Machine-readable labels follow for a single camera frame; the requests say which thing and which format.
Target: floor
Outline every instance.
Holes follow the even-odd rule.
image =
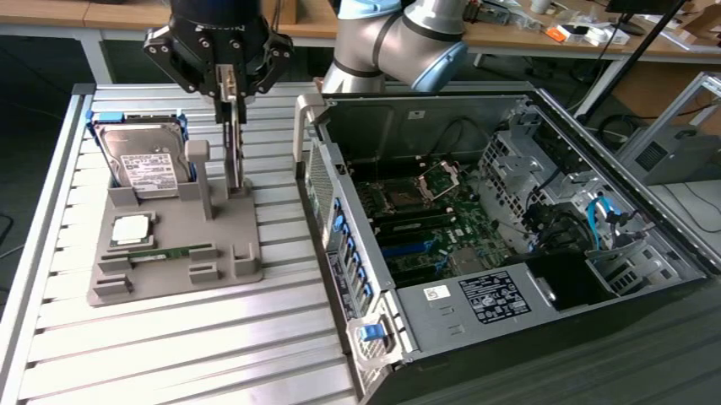
[[[106,55],[117,83],[166,83],[164,73],[146,59],[134,41],[106,41]],[[283,81],[307,81],[321,76],[332,60],[332,49],[299,48]],[[531,64],[539,73],[528,75]],[[488,56],[480,68],[468,56],[455,80],[528,80],[547,89],[564,105],[572,105],[587,92],[572,75],[592,76],[592,61],[548,60]],[[74,83],[92,82],[82,49],[74,40],[0,37],[0,213],[13,218],[9,234],[0,244],[0,256],[22,245],[30,227],[34,205],[46,175],[54,139]],[[627,112],[608,100],[595,120],[610,113]],[[0,234],[6,219],[0,218]],[[20,251],[0,258],[0,305],[10,287]]]

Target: wooden table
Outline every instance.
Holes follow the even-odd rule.
[[[528,15],[543,24],[551,24],[551,16],[536,15],[528,10],[530,0],[516,1],[524,6]],[[582,11],[595,7],[600,19],[616,16],[606,14],[599,5],[586,0],[558,0],[556,3]],[[158,0],[126,0],[120,5],[81,0],[0,0],[0,23],[6,23],[0,25],[0,35],[77,39],[82,44],[96,81],[106,84],[112,83],[112,75],[104,59],[102,40],[142,41],[145,29],[165,25],[168,16],[169,10]],[[299,0],[297,23],[280,25],[280,32],[292,37],[296,46],[333,46],[336,30],[337,20],[328,0]],[[519,30],[514,25],[466,24],[464,41],[470,46],[470,53],[478,55],[476,62],[484,54],[595,59],[600,53],[600,47],[587,43],[559,44],[543,33]],[[611,63],[576,114],[587,110],[640,41],[642,38],[631,37],[624,46],[608,47],[602,58]],[[669,40],[658,38],[640,60],[719,64],[721,56],[686,52]]]

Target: collaborative robot arm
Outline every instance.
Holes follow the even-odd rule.
[[[323,93],[377,93],[384,74],[417,91],[438,91],[464,60],[466,0],[343,0],[333,63]]]
[[[287,69],[292,41],[277,33],[277,8],[273,22],[265,22],[260,0],[170,0],[169,12],[168,25],[148,32],[142,50],[184,91],[212,98],[229,186],[237,188],[245,104],[255,93],[268,92]],[[251,63],[257,68],[251,70]]]

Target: hard disk label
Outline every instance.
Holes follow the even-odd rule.
[[[157,192],[177,189],[169,154],[126,154],[120,158],[134,191]]]
[[[494,323],[530,312],[528,303],[507,272],[468,278],[458,284],[480,323]]]

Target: aluminum extrusion table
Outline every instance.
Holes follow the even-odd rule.
[[[72,96],[0,326],[2,405],[356,403],[292,175],[295,99],[309,92],[277,84],[248,108],[263,281],[100,308],[85,291],[109,171],[85,111],[181,109],[191,139],[211,142],[211,174],[221,135],[212,106],[174,85]]]

